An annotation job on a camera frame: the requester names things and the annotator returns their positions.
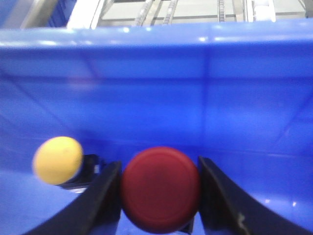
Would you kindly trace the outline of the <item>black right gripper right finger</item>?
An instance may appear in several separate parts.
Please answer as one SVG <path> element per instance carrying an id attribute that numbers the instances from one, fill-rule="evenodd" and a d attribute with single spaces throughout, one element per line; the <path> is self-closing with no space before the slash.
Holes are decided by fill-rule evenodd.
<path id="1" fill-rule="evenodd" d="M 206 235 L 309 235 L 232 181 L 210 158 L 198 157 L 199 213 Z"/>

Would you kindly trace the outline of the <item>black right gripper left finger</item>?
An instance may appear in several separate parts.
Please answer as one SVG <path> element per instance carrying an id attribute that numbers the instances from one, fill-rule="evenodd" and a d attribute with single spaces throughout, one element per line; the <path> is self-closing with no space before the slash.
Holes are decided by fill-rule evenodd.
<path id="1" fill-rule="evenodd" d="M 114 235 L 121 214 L 121 162 L 111 162 L 88 188 L 28 235 Z"/>

